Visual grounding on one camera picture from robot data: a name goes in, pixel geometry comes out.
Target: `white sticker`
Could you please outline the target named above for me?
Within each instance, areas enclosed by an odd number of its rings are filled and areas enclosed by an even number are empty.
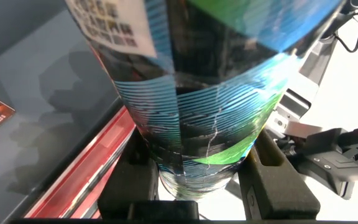
[[[157,57],[143,0],[66,0],[82,31],[118,52]]]

